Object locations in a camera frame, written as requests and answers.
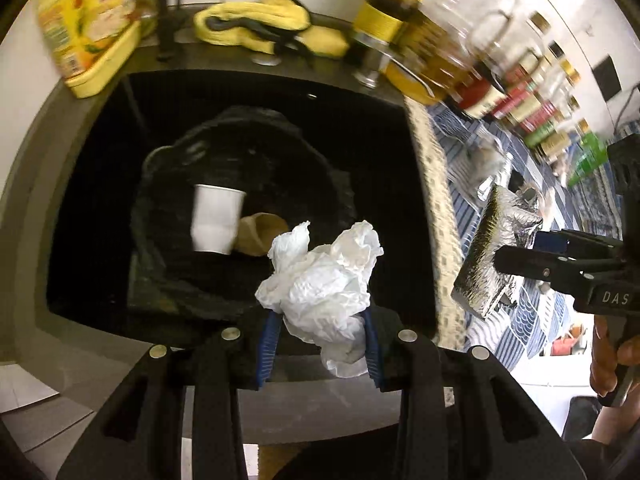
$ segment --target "black faucet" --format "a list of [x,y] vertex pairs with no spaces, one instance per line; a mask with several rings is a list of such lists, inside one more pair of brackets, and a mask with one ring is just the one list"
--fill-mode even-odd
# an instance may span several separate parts
[[178,52],[174,35],[185,19],[182,0],[175,0],[175,9],[171,11],[167,0],[158,0],[158,61],[169,61]]

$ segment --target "black trash bag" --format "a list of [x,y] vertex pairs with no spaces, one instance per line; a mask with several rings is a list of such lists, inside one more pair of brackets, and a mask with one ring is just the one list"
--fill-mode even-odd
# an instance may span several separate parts
[[235,320],[255,305],[254,293],[273,269],[266,256],[193,250],[196,184],[244,191],[242,216],[272,213],[290,228],[311,221],[311,248],[333,242],[355,219],[348,174],[333,170],[273,110],[229,108],[155,150],[132,211],[138,264],[147,288],[151,282],[182,314],[204,319]]

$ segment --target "finger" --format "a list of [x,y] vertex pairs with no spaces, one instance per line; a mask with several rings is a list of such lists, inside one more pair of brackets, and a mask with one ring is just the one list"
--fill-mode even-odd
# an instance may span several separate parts
[[594,316],[595,324],[593,329],[595,330],[598,339],[606,339],[609,335],[609,327],[607,326],[607,318],[605,316]]
[[618,361],[626,366],[640,364],[640,336],[635,336],[620,345]]
[[591,357],[599,366],[610,371],[614,371],[618,366],[618,356],[609,339],[594,339],[591,347]]
[[608,368],[598,366],[596,362],[591,363],[591,387],[593,390],[604,397],[609,392],[616,389],[618,378],[615,372]]

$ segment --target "black cable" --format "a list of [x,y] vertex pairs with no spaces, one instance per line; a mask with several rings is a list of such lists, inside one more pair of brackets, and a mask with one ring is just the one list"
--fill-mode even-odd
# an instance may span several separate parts
[[634,92],[636,91],[636,89],[640,90],[640,82],[636,83],[635,86],[631,89],[631,93],[629,94],[629,99],[626,100],[625,105],[622,107],[622,110],[620,110],[620,114],[618,115],[618,118],[616,120],[616,125],[613,127],[613,134],[615,135],[618,132],[618,126],[620,125],[620,120],[622,119],[622,115],[625,113],[626,109],[629,106],[629,103],[631,102],[631,99],[634,96]]

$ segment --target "silver foil package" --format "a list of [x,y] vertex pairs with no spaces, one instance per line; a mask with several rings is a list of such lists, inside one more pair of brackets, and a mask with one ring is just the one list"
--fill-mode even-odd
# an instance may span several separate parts
[[494,267],[494,254],[504,245],[531,248],[542,227],[536,205],[502,186],[493,186],[482,219],[456,278],[452,297],[465,310],[486,318],[504,294],[513,291],[516,276]]

